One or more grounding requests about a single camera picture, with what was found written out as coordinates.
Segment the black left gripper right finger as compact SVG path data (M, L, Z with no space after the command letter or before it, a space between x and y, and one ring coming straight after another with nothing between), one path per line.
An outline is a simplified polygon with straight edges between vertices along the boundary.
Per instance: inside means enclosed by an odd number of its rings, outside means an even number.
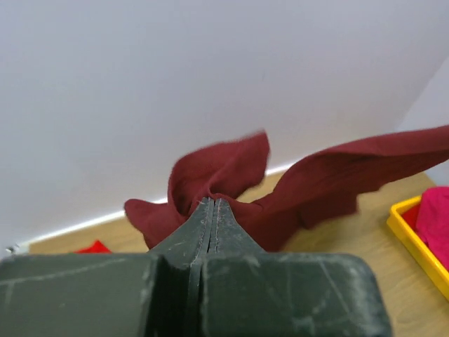
M214 205L201 268L200 336L390 336L373 271L344 253L268 253Z

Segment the maroon t shirt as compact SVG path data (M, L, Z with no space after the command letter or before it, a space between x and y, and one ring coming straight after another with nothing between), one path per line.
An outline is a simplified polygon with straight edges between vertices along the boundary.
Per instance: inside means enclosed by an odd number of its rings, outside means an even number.
M267 134L259 132L191 152L173 167L166 203L129 199L126 216L148 247L154 247L178 229L202 199L224 199L237 223L262 248L278 251L301 228L355 213L360 194L445 162L448 127L329 147L292 165L269 194L249 203L239 201L264 180L269 151Z

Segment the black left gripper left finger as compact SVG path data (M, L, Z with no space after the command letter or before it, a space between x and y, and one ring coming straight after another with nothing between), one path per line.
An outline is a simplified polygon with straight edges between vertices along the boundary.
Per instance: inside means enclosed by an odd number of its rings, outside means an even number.
M1 262L2 336L196 336L214 203L146 253Z

